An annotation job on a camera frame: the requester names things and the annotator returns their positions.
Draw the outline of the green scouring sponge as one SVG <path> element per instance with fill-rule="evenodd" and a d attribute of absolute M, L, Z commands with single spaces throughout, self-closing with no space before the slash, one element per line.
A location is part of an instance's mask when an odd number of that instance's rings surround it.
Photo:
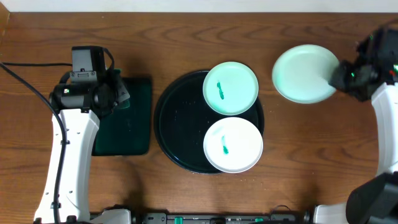
<path fill-rule="evenodd" d="M 120 103 L 115 107 L 115 109 L 116 109 L 116 110 L 124 110 L 124 109 L 127 109 L 127 108 L 129 108 L 129 107 L 130 107 L 130 101 L 129 101 L 129 99 L 127 99 L 127 100 L 124 100 L 124 101 L 120 102 Z"/>

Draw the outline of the large mint green plate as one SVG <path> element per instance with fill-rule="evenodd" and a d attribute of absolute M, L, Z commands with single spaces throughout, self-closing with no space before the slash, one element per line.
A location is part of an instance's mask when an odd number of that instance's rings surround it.
<path fill-rule="evenodd" d="M 326 100 L 336 89 L 329 85 L 337 57 L 319 45 L 299 45 L 284 52 L 272 69 L 272 82 L 286 99 L 300 104 Z"/>

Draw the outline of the small mint green plate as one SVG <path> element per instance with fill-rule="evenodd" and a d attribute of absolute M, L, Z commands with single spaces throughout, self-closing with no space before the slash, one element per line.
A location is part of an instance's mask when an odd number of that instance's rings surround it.
<path fill-rule="evenodd" d="M 234 116 L 247 111 L 256 101 L 259 84 L 245 64 L 223 62 L 213 67 L 203 81 L 203 97 L 215 112 Z"/>

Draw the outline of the white plate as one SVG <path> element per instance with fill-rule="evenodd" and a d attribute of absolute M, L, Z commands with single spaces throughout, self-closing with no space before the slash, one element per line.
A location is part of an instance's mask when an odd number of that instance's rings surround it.
<path fill-rule="evenodd" d="M 246 119 L 223 118 L 210 126 L 203 140 L 208 162 L 225 173 L 241 173 L 260 160 L 263 139 L 259 130 Z"/>

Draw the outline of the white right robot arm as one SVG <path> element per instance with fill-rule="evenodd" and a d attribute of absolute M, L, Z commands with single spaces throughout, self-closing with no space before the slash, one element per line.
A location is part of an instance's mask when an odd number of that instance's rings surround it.
<path fill-rule="evenodd" d="M 329 84 L 358 101 L 371 101 L 378 132 L 377 174 L 346 202 L 316 206 L 312 223 L 397 223 L 397 29 L 378 28 L 356 51 L 356 60 L 341 61 Z"/>

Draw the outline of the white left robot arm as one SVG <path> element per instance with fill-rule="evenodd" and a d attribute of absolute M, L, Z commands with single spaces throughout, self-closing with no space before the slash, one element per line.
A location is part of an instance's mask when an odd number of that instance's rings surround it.
<path fill-rule="evenodd" d="M 108 49 L 72 48 L 72 70 L 49 96 L 53 143 L 44 194 L 34 223 L 88 223 L 91 154 L 100 120 L 130 106 L 119 70 L 107 66 Z"/>

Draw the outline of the black rectangular water tray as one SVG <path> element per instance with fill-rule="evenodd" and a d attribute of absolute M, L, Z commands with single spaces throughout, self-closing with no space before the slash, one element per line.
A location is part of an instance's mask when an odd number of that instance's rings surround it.
<path fill-rule="evenodd" d="M 130 98 L 100 120 L 93 156 L 141 156 L 149 151 L 152 83 L 123 79 Z"/>

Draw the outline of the round black serving tray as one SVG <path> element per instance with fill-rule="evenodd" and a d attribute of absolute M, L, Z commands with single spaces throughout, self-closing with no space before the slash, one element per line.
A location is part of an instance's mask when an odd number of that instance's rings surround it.
<path fill-rule="evenodd" d="M 160 96 L 154 113 L 154 132 L 161 150 L 176 165 L 199 174 L 220 174 L 206 158 L 206 132 L 227 118 L 211 109 L 203 96 L 207 70 L 188 73 L 172 82 Z"/>

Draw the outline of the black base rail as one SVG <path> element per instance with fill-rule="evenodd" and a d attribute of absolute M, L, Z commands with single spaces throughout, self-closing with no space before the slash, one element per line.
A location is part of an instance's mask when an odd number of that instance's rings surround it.
<path fill-rule="evenodd" d="M 170 213 L 153 210 L 136 213 L 132 224 L 311 224 L 310 212 L 298 212 L 278 205 L 268 213 Z"/>

